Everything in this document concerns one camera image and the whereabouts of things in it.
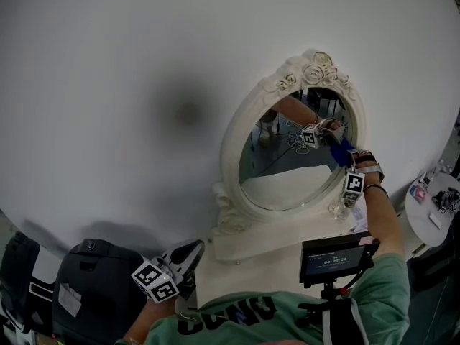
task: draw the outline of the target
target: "sleeve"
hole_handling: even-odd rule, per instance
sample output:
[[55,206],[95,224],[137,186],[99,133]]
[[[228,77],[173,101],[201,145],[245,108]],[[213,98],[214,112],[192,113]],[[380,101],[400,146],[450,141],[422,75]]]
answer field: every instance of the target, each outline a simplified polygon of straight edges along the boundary
[[408,268],[399,254],[383,254],[351,291],[370,344],[399,344],[409,327]]

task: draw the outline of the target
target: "tabletop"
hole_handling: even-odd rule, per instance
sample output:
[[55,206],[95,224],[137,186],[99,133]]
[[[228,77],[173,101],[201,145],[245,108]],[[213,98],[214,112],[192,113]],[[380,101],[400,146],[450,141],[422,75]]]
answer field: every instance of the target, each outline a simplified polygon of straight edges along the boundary
[[[413,185],[419,185],[418,179],[412,183],[409,190]],[[405,210],[410,227],[418,238],[430,247],[437,247],[446,239],[451,220],[454,217],[453,214],[451,216],[450,211],[443,215],[431,197],[434,197],[441,190],[448,190],[449,187],[460,191],[460,183],[454,177],[442,172],[428,185],[428,194],[422,203],[417,202],[409,190],[406,193]],[[440,229],[429,219],[430,213],[433,213],[441,222]]]

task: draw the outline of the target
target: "round white table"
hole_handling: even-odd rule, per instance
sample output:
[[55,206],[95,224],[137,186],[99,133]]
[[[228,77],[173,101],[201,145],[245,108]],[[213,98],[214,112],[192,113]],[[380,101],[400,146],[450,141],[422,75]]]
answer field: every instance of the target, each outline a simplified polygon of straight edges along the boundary
[[[428,193],[425,196],[425,200],[419,203],[409,193],[413,185],[419,185],[418,179],[411,184],[406,193],[405,212],[402,215],[402,219],[406,218],[408,221],[408,225],[404,226],[403,224],[402,227],[405,230],[406,254],[411,256],[418,255],[415,251],[420,252],[418,250],[420,244],[424,244],[427,247],[441,245],[449,232],[451,218],[454,217],[453,214],[451,216],[450,211],[447,211],[443,215],[431,198],[436,196],[441,190],[448,190],[449,187],[460,191],[460,183],[454,177],[440,173],[428,185]],[[440,229],[430,220],[430,213],[434,214],[441,222]]]

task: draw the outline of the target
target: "person's right hand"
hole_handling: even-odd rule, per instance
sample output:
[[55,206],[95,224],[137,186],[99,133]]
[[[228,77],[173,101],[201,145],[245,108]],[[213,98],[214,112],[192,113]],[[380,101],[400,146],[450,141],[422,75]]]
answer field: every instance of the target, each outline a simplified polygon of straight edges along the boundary
[[[354,154],[354,159],[356,160],[358,157],[367,156],[367,155],[373,156],[371,152],[360,152],[358,154]],[[363,161],[363,162],[360,162],[359,164],[356,164],[356,168],[360,169],[361,167],[375,166],[376,164],[377,163],[375,161]],[[380,185],[380,174],[378,172],[370,172],[366,174],[366,177],[364,178],[364,187],[371,185],[371,184]]]

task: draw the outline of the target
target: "bracelet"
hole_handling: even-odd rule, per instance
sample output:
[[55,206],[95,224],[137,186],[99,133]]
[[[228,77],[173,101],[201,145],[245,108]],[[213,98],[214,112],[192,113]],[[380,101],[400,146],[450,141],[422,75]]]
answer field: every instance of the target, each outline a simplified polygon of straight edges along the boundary
[[379,189],[383,190],[383,193],[385,193],[385,195],[387,196],[387,198],[390,198],[390,197],[388,196],[387,191],[386,191],[382,186],[380,186],[380,185],[378,185],[378,184],[369,184],[368,186],[364,187],[364,190],[363,190],[362,192],[364,193],[364,192],[366,191],[366,189],[371,188],[371,187],[376,187],[376,188],[379,188]]

